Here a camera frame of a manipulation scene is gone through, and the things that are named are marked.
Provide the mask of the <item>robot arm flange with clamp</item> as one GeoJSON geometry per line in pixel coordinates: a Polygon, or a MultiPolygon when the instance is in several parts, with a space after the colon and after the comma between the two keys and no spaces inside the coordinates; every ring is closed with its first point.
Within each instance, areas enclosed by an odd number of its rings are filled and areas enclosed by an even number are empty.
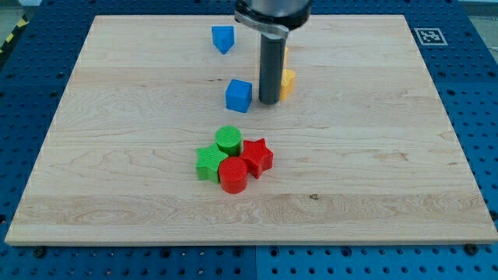
{"type": "Polygon", "coordinates": [[[286,39],[308,21],[312,0],[236,0],[234,19],[260,33],[286,39]]]}

